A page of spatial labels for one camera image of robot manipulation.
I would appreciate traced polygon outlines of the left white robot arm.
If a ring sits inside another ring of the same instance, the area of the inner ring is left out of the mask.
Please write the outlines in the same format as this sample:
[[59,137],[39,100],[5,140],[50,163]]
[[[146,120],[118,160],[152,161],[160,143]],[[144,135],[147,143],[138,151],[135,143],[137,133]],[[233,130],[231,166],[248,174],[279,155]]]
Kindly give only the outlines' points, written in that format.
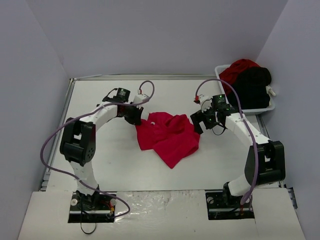
[[82,203],[89,209],[97,208],[101,203],[92,160],[96,153],[96,133],[110,120],[124,118],[129,124],[141,124],[143,107],[141,102],[148,98],[141,90],[129,105],[130,91],[117,88],[112,97],[105,96],[102,102],[94,109],[94,114],[85,116],[64,127],[59,147],[60,153],[67,160],[73,174],[78,177],[76,194]]

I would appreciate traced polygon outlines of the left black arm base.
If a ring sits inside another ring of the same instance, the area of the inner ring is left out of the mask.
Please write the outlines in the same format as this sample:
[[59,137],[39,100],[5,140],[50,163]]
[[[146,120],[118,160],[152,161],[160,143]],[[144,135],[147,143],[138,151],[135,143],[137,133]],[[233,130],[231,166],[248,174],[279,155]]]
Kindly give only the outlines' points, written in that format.
[[116,194],[94,193],[86,196],[78,191],[72,193],[68,223],[113,223],[115,221]]

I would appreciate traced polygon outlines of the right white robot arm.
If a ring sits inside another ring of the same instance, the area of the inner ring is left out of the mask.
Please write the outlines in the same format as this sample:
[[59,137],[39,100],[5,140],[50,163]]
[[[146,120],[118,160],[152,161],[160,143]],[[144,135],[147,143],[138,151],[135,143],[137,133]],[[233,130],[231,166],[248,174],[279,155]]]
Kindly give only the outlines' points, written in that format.
[[197,95],[194,102],[200,106],[190,116],[196,133],[203,133],[201,123],[207,130],[220,126],[231,131],[248,149],[244,173],[223,186],[221,199],[226,206],[232,207],[239,200],[246,202],[255,187],[285,179],[285,148],[280,141],[264,136],[237,107],[226,102],[223,94]]

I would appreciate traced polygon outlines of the bright red t shirt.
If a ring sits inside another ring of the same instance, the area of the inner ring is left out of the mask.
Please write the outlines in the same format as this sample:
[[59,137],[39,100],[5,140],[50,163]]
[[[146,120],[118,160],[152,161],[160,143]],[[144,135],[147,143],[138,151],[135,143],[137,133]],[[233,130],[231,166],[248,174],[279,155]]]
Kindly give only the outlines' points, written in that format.
[[152,112],[135,129],[140,149],[154,150],[170,169],[199,149],[200,135],[186,114]]

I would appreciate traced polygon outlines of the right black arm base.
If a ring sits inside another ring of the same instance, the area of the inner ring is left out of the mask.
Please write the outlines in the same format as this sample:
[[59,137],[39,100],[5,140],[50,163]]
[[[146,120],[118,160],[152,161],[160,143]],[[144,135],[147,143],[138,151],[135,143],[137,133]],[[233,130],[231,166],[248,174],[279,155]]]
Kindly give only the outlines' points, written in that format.
[[254,219],[249,203],[240,205],[241,196],[231,196],[230,202],[224,198],[222,190],[206,191],[207,216],[210,221]]

